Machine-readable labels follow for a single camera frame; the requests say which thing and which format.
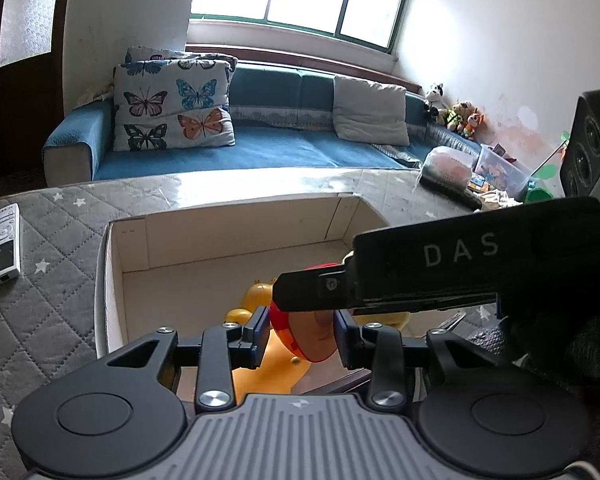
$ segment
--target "white remote control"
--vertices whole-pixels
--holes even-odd
[[[20,275],[20,209],[0,209],[0,284]]]

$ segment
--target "green window frame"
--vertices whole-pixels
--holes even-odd
[[[264,18],[261,20],[254,18],[243,18],[241,16],[223,16],[220,14],[191,14],[190,17],[194,20],[231,20],[233,22],[245,22],[245,23],[260,23],[262,25],[273,25],[275,27],[282,28],[290,28],[291,30],[302,30],[304,32],[312,32],[314,34],[319,34],[320,36],[325,36],[328,38],[336,38],[338,40],[349,41],[349,43],[355,43],[361,46],[366,46],[368,48],[372,48],[374,50],[379,50],[380,52],[384,52],[386,54],[393,51],[395,46],[395,41],[398,35],[398,27],[400,25],[402,14],[404,12],[404,7],[407,0],[400,0],[400,4],[398,4],[398,11],[396,12],[394,19],[394,26],[391,31],[391,37],[389,39],[388,46],[381,46],[374,43],[369,43],[368,41],[359,40],[358,38],[353,38],[351,36],[347,36],[346,34],[342,34],[342,23],[344,22],[344,16],[347,12],[347,4],[349,0],[342,0],[342,6],[340,7],[340,15],[338,17],[338,23],[336,25],[336,31],[332,34],[331,32],[325,32],[323,30],[317,30],[315,28],[309,27],[301,27],[299,25],[291,25],[289,23],[281,23],[274,22],[269,20],[269,7],[271,5],[271,0],[267,0],[267,7],[264,13]]]

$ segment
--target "table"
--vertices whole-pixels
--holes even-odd
[[[95,359],[96,256],[108,222],[216,202],[320,192],[363,196],[390,224],[470,213],[397,170],[282,168],[200,171],[43,189],[17,202],[22,275],[0,286],[0,480],[25,472],[11,439],[14,407],[49,380]]]

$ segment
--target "remote control screen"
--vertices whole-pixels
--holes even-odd
[[[0,245],[0,271],[13,265],[13,240]]]

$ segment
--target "blue sofa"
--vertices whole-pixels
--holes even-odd
[[[72,110],[43,149],[48,186],[152,174],[251,168],[405,169],[370,144],[350,142],[333,131],[333,75],[284,66],[239,63],[229,92],[235,146],[114,152],[112,100]],[[446,128],[427,124],[422,97],[407,94],[411,145],[424,160],[433,146],[480,147]]]

